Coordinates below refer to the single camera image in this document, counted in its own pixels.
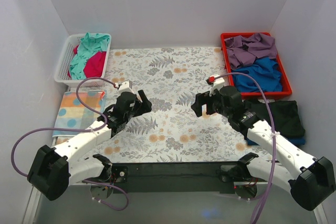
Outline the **black t-shirt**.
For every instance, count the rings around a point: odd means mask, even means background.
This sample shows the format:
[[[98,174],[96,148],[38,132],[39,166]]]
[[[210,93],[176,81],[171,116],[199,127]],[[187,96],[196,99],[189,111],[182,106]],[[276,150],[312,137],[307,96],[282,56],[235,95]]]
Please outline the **black t-shirt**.
[[[264,119],[271,125],[271,120],[263,102],[256,99],[244,101],[248,109],[253,110],[257,116]],[[301,124],[296,101],[282,101],[268,103],[274,120],[275,130],[280,132],[287,139],[302,138],[305,135],[305,129]]]

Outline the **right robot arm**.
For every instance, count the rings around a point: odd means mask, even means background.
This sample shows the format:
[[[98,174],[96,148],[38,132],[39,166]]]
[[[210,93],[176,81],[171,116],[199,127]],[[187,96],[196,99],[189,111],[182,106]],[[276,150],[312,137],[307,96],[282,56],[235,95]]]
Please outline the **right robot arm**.
[[[218,113],[228,119],[230,126],[244,137],[274,154],[281,164],[274,168],[272,183],[289,192],[302,208],[312,211],[335,192],[335,176],[331,161],[315,158],[290,143],[255,111],[246,107],[242,96],[233,86],[212,88],[198,93],[191,108],[196,116]]]

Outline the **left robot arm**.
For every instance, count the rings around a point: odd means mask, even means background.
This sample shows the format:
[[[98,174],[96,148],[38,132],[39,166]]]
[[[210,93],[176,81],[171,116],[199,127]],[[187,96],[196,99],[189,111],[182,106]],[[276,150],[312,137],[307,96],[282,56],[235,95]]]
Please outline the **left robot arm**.
[[[107,107],[87,132],[53,148],[44,145],[34,158],[27,180],[49,200],[59,198],[66,189],[77,182],[92,179],[107,183],[112,178],[112,162],[100,154],[81,161],[97,145],[123,131],[133,118],[152,110],[152,103],[143,90],[137,94],[122,92],[115,104]]]

